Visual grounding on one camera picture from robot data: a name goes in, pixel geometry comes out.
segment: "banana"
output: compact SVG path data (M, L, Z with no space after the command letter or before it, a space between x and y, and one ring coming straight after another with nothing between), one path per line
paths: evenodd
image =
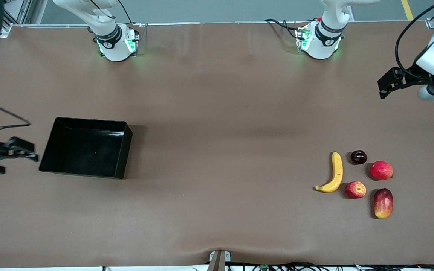
M333 162L333 179L323 185L323 186L316 186L316 190L324 192L324 193L331 193L336 190L338 190L339 185L342 181L342 159L339 153L333 152L333 155L331 156L331 160Z

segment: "black tray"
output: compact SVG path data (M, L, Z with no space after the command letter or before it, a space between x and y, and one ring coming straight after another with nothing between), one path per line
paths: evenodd
M122 179L132 135L126 122L58 117L40 171Z

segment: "brown tablecloth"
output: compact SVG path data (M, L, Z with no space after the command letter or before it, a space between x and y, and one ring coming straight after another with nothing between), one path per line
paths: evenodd
M33 125L0 140L43 154L58 116L124 120L134 138L125 180L2 162L0 267L200 264L215 249L234 262L434 264L434 102L417 88L380 100L376 84L404 26L349 24L323 61L267 24L150 26L121 63L101 58L86 29L14 28L0 48L0 106ZM431 35L411 29L403 62ZM330 153L355 149L390 162L394 178L345 161L343 183L363 182L363 199L314 191ZM382 187L395 207L379 220Z

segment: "red apple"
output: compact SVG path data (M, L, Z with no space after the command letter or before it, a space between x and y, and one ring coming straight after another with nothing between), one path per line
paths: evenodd
M351 199L359 199L366 195L365 185L358 181L348 183L344 191Z
M371 176L378 180L387 180L393 178L393 167L385 161L376 161L369 169Z

